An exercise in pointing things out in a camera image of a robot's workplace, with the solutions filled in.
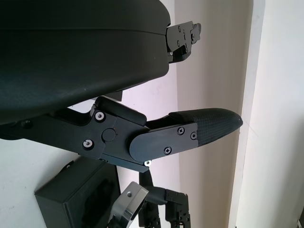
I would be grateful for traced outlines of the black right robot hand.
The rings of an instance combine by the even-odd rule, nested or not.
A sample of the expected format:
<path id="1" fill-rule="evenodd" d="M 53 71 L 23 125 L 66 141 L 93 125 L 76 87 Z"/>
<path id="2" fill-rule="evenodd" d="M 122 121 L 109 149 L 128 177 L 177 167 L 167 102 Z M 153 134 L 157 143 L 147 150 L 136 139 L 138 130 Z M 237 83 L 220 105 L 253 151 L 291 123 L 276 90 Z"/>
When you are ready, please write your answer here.
<path id="1" fill-rule="evenodd" d="M 139 227 L 160 228 L 158 207 L 165 206 L 165 220 L 172 228 L 190 228 L 188 195 L 153 185 L 150 171 L 139 174 L 139 184 L 148 190 L 147 198 L 138 213 Z"/>

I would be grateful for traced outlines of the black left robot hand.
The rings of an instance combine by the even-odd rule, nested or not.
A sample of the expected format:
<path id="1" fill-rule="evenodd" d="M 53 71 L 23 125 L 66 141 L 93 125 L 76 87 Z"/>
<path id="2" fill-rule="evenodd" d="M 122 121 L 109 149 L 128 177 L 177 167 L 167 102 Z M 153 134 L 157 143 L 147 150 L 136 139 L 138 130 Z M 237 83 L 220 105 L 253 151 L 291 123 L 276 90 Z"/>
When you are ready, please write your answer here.
<path id="1" fill-rule="evenodd" d="M 3 0 L 0 137 L 27 139 L 138 172 L 242 126 L 230 110 L 148 121 L 106 97 L 186 60 L 201 25 L 172 25 L 158 0 Z"/>

